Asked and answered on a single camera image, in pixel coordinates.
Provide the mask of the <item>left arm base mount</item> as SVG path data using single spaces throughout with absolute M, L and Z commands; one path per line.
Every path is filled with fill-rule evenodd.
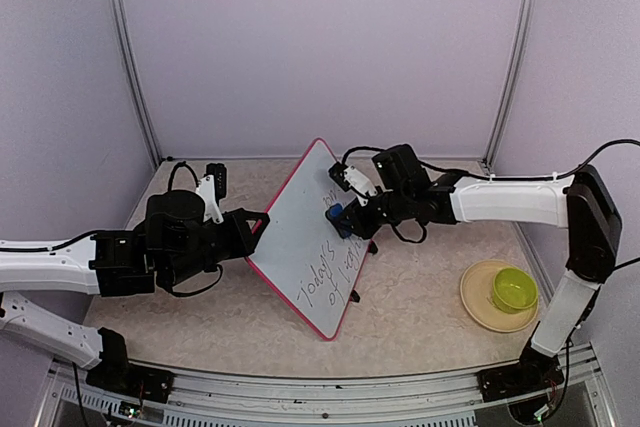
M 132 363 L 124 337 L 107 328 L 99 328 L 102 341 L 99 362 L 87 370 L 85 382 L 105 391 L 166 404 L 174 374 L 168 370 Z

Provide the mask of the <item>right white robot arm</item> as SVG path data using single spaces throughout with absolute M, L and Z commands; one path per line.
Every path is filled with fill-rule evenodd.
M 396 229 L 404 221 L 421 228 L 430 223 L 505 221 L 567 230 L 566 272 L 530 338 L 535 352 L 511 370 L 518 389 L 535 389 L 550 374 L 547 357 L 558 354 L 588 317 L 601 286 L 617 268 L 622 218 L 597 169 L 583 163 L 568 173 L 531 178 L 444 169 L 431 179 L 429 166 L 408 144 L 373 153 L 379 186 L 345 159 L 329 170 L 343 191 L 356 195 L 346 206 L 335 204 L 326 212 L 343 238 L 369 240 L 381 227 Z

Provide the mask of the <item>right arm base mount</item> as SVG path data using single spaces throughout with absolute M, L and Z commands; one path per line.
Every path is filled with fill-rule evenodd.
M 548 357 L 527 344 L 516 362 L 480 370 L 477 379 L 483 401 L 493 402 L 560 385 L 565 376 L 558 355 Z

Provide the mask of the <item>blue whiteboard eraser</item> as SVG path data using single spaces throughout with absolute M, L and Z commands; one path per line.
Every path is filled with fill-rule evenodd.
M 342 205 L 340 203 L 336 203 L 336 204 L 330 206 L 325 211 L 325 217 L 329 221 L 335 221 L 335 220 L 338 220 L 340 218 L 342 212 L 343 212 Z

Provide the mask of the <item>pink framed whiteboard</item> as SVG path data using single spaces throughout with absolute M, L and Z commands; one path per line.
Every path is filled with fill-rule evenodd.
M 343 239 L 325 217 L 355 195 L 331 180 L 336 157 L 317 138 L 269 203 L 269 224 L 249 265 L 318 335 L 332 341 L 343 322 L 369 242 Z

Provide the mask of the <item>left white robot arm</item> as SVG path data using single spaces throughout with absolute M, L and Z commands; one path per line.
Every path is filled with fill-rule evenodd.
M 140 381 L 124 338 L 109 329 L 85 328 L 24 298 L 27 291 L 69 291 L 100 297 L 152 294 L 192 277 L 221 273 L 222 262 L 256 250 L 269 224 L 266 213 L 239 208 L 222 213 L 215 195 L 173 190 L 151 196 L 144 220 L 132 230 L 95 230 L 37 247 L 1 245 L 1 326 L 87 371 L 121 392 Z

